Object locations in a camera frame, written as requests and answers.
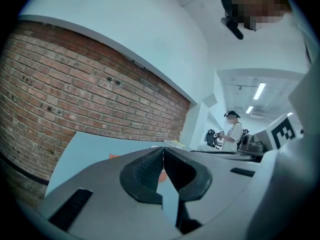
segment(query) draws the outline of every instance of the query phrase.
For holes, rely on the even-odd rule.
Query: black slot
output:
[[[49,219],[53,225],[63,231],[67,231],[80,211],[92,195],[92,191],[78,189],[56,213]]]
[[[248,176],[248,177],[253,177],[255,175],[255,172],[252,170],[246,170],[246,169],[240,169],[240,168],[232,168],[230,172],[234,174]]]

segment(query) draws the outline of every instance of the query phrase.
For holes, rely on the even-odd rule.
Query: light blue table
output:
[[[122,156],[131,152],[149,149],[151,146],[168,147],[169,145],[162,141],[119,139],[78,131],[59,159],[45,196],[86,167],[109,159],[110,154]],[[162,195],[164,213],[172,223],[175,223],[179,195],[168,177],[158,184],[157,193]]]

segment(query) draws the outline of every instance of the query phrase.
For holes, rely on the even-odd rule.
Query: brick wall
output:
[[[78,33],[23,21],[0,61],[0,151],[50,179],[76,131],[179,139],[190,103],[159,77]]]

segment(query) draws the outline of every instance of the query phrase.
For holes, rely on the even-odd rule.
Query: ceiling light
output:
[[[249,114],[253,108],[254,108],[253,106],[250,106],[250,107],[248,108],[248,110],[246,111],[246,113]]]
[[[266,83],[265,82],[261,82],[259,85],[258,90],[256,91],[255,95],[254,95],[254,100],[259,99],[260,95],[262,94],[264,88],[266,87]]]

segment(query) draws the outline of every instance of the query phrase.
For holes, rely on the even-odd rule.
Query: fluorescent light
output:
[[[254,100],[257,100],[257,99],[259,99],[259,97],[260,97],[260,95],[262,94],[262,92],[263,92],[263,90],[264,90],[264,88],[266,87],[266,83],[265,82],[261,82],[260,84],[259,84],[259,88],[258,88],[258,90],[256,91],[256,93],[255,93],[255,95],[254,95]]]
[[[250,107],[248,108],[248,110],[246,111],[246,113],[249,114],[253,108],[254,108],[253,106],[250,106]]]

